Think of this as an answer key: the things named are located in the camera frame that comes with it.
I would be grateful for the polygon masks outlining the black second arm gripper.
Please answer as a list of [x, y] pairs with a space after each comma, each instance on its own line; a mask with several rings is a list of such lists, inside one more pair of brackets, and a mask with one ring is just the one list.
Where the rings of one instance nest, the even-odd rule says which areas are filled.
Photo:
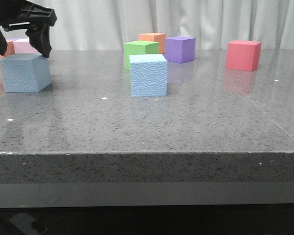
[[[27, 0], [0, 0], [0, 26], [5, 31], [27, 29], [29, 43], [46, 58], [52, 49], [49, 29], [56, 20], [54, 9]], [[0, 30], [0, 55], [4, 56], [6, 51], [7, 41]]]

